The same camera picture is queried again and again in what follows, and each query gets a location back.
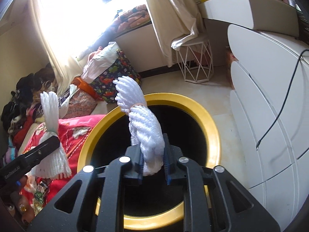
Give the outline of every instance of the tile floor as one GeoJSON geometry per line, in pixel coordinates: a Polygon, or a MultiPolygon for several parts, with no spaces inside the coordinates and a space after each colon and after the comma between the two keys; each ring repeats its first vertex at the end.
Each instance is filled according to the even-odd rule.
{"type": "MultiPolygon", "coordinates": [[[[200,103],[213,117],[221,138],[221,162],[240,183],[247,184],[246,164],[237,128],[230,107],[230,91],[224,67],[215,67],[211,81],[205,84],[184,82],[180,71],[144,78],[144,94],[178,93],[200,103]]],[[[116,104],[108,104],[108,111],[116,104]]]]}

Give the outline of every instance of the window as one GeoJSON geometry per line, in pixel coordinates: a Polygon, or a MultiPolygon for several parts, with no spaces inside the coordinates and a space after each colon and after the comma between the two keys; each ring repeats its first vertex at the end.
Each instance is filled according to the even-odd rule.
{"type": "Polygon", "coordinates": [[[145,3],[146,0],[48,0],[46,5],[60,19],[53,22],[62,27],[56,28],[57,33],[62,32],[70,38],[71,55],[78,55],[106,30],[117,11],[127,11],[145,3]]]}

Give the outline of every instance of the yellow rim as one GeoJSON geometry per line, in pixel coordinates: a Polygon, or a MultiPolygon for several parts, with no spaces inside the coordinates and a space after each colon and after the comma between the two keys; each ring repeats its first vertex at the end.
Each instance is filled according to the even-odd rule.
{"type": "MultiPolygon", "coordinates": [[[[182,109],[200,125],[207,143],[206,167],[213,168],[220,162],[220,136],[212,117],[199,103],[185,96],[174,93],[153,93],[145,95],[147,105],[169,105],[182,109]]],[[[95,145],[102,134],[117,119],[125,114],[119,107],[109,112],[90,132],[78,158],[77,171],[90,164],[95,145]]],[[[130,230],[149,230],[171,225],[183,219],[183,202],[166,211],[150,217],[132,217],[124,215],[124,228],[130,230]]]]}

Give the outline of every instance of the beige curtain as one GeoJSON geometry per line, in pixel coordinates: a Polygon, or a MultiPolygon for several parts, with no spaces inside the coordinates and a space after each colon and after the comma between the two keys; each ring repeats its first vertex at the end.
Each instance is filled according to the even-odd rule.
{"type": "Polygon", "coordinates": [[[179,50],[183,43],[205,31],[202,17],[194,0],[146,1],[160,48],[170,67],[173,49],[179,50]]]}
{"type": "Polygon", "coordinates": [[[82,74],[83,67],[71,56],[71,39],[64,27],[64,17],[55,15],[50,0],[29,0],[30,16],[41,42],[48,54],[58,82],[57,94],[61,95],[71,81],[82,74]]]}

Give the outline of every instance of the white yarn bundle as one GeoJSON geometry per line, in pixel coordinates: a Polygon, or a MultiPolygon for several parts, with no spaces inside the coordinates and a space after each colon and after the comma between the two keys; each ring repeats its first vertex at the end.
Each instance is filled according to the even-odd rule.
{"type": "Polygon", "coordinates": [[[113,81],[118,91],[115,100],[121,111],[129,115],[131,145],[140,145],[144,156],[143,175],[157,173],[163,165],[164,140],[156,116],[148,109],[139,85],[130,77],[113,81]]]}
{"type": "MultiPolygon", "coordinates": [[[[41,137],[39,144],[46,141],[51,136],[58,136],[59,110],[58,97],[53,91],[41,93],[41,104],[45,117],[47,132],[41,137]]],[[[32,168],[31,174],[36,177],[62,179],[70,177],[72,171],[69,167],[68,158],[65,154],[62,144],[45,157],[40,164],[32,168]]]]}

